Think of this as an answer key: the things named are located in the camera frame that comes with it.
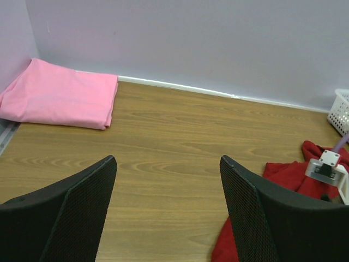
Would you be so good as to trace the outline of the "folded pink t shirt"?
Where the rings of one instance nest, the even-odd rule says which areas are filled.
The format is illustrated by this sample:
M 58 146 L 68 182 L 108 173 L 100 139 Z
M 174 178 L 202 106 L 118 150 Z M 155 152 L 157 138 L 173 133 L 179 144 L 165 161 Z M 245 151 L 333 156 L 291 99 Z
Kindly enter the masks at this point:
M 1 93 L 1 118 L 105 130 L 118 76 L 80 72 L 34 58 Z

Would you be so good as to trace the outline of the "aluminium frame rail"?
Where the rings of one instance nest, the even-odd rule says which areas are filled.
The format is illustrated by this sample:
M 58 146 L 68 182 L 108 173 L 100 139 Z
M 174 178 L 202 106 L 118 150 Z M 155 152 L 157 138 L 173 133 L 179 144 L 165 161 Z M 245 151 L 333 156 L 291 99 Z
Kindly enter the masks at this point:
M 14 122 L 1 119 L 1 131 L 0 131 L 0 156 L 5 151 L 6 147 L 10 143 L 14 134 L 20 126 L 20 122 Z

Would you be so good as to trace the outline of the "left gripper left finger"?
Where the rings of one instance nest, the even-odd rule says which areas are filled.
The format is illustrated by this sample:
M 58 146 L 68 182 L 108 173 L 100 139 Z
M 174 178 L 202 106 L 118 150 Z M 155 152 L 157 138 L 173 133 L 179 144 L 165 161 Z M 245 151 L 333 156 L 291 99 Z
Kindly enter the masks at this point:
M 114 156 L 1 204 L 1 261 L 95 261 L 117 173 Z

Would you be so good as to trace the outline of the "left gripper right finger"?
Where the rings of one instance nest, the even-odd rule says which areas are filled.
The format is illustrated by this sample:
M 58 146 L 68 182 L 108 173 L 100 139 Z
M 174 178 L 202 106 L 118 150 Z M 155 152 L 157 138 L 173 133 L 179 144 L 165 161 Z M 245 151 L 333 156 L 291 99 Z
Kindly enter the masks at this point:
M 224 155 L 222 187 L 239 261 L 348 261 L 348 206 L 314 199 Z

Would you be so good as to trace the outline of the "red t shirt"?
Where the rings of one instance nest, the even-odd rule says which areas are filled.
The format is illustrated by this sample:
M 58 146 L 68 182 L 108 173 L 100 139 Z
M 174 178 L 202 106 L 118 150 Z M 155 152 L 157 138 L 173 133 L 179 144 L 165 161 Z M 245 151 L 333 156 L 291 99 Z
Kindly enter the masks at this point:
M 330 203 L 342 204 L 339 192 L 334 186 L 305 175 L 310 159 L 319 159 L 324 148 L 315 145 L 311 141 L 305 141 L 301 146 L 301 150 L 304 157 L 303 162 L 267 163 L 264 173 L 259 176 L 301 195 Z M 212 251 L 211 260 L 239 261 L 229 216 L 218 236 Z

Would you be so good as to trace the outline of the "white plastic basket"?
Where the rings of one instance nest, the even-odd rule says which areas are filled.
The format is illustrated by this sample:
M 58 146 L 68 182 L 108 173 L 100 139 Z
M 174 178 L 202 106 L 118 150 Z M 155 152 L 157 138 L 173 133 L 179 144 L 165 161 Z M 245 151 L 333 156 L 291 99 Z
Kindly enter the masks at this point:
M 328 113 L 328 122 L 342 135 L 348 133 L 349 91 L 335 90 L 335 101 Z

